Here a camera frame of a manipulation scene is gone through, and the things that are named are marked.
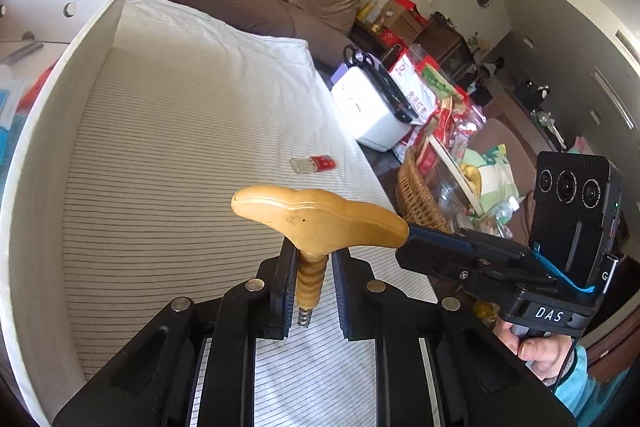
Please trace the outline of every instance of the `wicker basket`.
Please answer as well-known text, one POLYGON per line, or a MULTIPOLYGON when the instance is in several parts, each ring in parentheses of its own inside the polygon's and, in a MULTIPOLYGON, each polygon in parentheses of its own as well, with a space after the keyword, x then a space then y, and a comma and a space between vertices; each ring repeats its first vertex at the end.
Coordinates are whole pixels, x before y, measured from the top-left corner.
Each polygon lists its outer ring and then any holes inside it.
POLYGON ((415 150, 409 147, 404 154, 404 163, 398 171, 396 201, 400 215, 410 223, 451 233, 449 223, 429 189, 424 185, 415 166, 415 150))

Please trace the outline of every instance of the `camera module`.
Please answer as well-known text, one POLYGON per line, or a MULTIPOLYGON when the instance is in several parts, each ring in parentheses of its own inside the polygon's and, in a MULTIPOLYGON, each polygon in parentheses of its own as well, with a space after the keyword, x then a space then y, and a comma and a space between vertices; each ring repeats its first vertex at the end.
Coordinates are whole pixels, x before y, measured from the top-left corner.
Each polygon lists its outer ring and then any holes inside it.
POLYGON ((551 183, 553 182, 553 178, 551 177, 551 172, 548 169, 540 172, 540 179, 538 183, 540 184, 540 190, 543 192, 548 192, 551 190, 551 183))
POLYGON ((556 191, 562 203, 571 203, 575 198, 577 182, 572 172, 562 171, 558 176, 556 191))
POLYGON ((582 203, 587 208, 593 208, 600 202, 600 184, 596 180, 589 180, 582 188, 582 203))

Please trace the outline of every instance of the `handle grip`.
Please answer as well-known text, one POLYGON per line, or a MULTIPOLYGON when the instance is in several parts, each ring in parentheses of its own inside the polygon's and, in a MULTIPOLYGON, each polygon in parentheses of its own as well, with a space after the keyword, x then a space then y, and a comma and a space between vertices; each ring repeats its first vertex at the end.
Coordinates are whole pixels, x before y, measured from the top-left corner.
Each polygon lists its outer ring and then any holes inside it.
POLYGON ((255 185, 236 192, 231 208, 238 216, 284 234, 301 252, 318 261, 347 247, 399 248, 409 236, 407 222, 390 210, 345 200, 320 188, 255 185))

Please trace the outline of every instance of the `cardboard box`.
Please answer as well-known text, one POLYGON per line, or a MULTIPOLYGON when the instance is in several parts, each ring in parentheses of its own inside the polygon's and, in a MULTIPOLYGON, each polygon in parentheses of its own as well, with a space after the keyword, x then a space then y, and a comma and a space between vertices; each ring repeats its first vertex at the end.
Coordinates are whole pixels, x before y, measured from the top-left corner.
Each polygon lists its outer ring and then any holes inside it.
POLYGON ((388 12, 391 12, 392 15, 389 15, 384 19, 384 22, 382 23, 383 28, 388 29, 400 37, 405 44, 411 44, 414 42, 416 37, 423 30, 422 24, 415 19, 409 10, 400 6, 395 1, 388 1, 384 5, 382 15, 388 12))
POLYGON ((125 0, 0 0, 0 57, 44 46, 11 66, 26 89, 53 62, 12 151, 0 204, 0 321, 31 416, 49 426, 84 384, 64 292, 67 171, 84 107, 125 0))

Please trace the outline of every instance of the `air vent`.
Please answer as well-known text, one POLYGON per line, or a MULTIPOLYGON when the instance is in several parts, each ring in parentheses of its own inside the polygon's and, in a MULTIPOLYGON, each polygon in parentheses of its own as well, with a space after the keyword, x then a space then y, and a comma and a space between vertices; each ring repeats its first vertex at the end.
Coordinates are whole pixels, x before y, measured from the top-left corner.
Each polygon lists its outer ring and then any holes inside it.
POLYGON ((609 97, 609 100, 616 106, 616 109, 620 113, 620 117, 625 121, 626 125, 629 129, 633 129, 636 126, 636 122, 634 121, 631 113, 626 109, 625 104, 620 100, 620 97, 616 93, 616 91, 611 87, 609 81, 604 77, 598 68, 593 68, 593 73, 591 73, 591 78, 595 80, 600 88, 604 91, 604 93, 609 97))
POLYGON ((627 39, 623 32, 618 30, 616 32, 616 38, 620 41, 620 43, 625 47, 625 49, 631 54, 634 60, 640 64, 640 53, 634 48, 633 44, 627 39))

